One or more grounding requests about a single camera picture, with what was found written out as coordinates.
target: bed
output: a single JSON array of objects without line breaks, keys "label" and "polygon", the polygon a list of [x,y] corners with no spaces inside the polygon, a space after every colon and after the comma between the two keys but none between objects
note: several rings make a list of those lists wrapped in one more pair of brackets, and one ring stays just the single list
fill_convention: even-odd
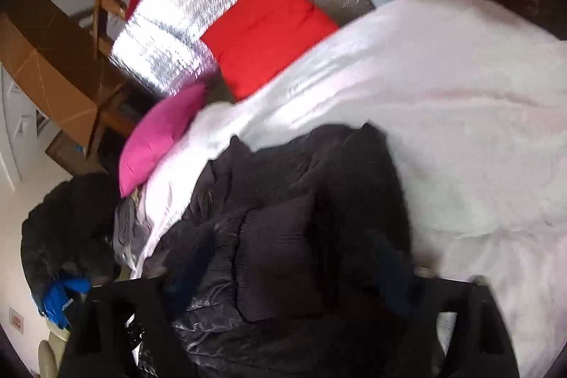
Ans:
[{"label": "bed", "polygon": [[252,149],[324,123],[384,129],[415,264],[488,277],[521,376],[567,340],[567,45],[487,0],[396,0],[343,27],[250,98],[203,109],[154,171],[133,277],[237,135]]}]

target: black coat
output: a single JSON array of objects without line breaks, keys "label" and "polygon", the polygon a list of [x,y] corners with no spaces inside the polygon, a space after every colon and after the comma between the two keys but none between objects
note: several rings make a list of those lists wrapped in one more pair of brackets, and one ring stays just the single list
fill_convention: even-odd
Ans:
[{"label": "black coat", "polygon": [[106,174],[81,175],[58,185],[22,224],[22,267],[34,301],[60,271],[91,281],[113,278],[114,208],[120,200]]},{"label": "black coat", "polygon": [[174,322],[199,376],[379,376],[406,319],[376,289],[373,242],[410,248],[382,133],[323,126],[256,153],[233,138],[147,272],[183,273],[211,233],[215,256]]}]

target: pile of clothes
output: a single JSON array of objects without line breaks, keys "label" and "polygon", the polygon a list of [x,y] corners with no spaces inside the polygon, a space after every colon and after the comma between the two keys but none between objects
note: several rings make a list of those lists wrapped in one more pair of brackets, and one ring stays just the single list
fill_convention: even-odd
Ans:
[{"label": "pile of clothes", "polygon": [[[118,204],[117,185],[103,174],[50,193],[23,225],[34,298],[45,304],[70,278],[115,276],[114,208],[116,261],[147,236],[136,197]],[[412,309],[409,222],[375,127],[325,125],[257,152],[234,137],[202,171],[143,276],[165,272],[182,285],[211,238],[196,295],[169,312],[198,376],[378,376],[395,355]],[[139,366],[153,374],[144,344]]]},{"label": "pile of clothes", "polygon": [[106,174],[75,177],[58,185],[22,224],[22,267],[40,313],[63,329],[70,292],[114,279],[112,249],[118,184]]}]

